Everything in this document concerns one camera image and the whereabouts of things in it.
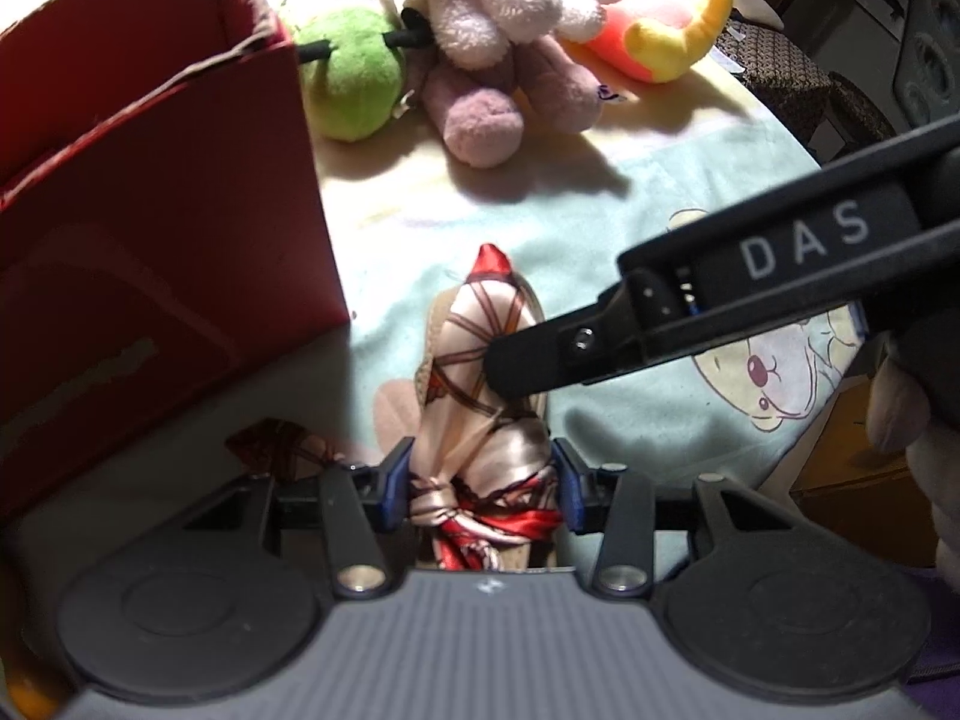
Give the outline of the person's right hand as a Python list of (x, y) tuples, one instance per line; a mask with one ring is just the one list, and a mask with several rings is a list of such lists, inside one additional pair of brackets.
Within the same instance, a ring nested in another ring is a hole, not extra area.
[(903, 452), (931, 504), (935, 565), (958, 592), (958, 338), (890, 335), (871, 385), (867, 436), (879, 452)]

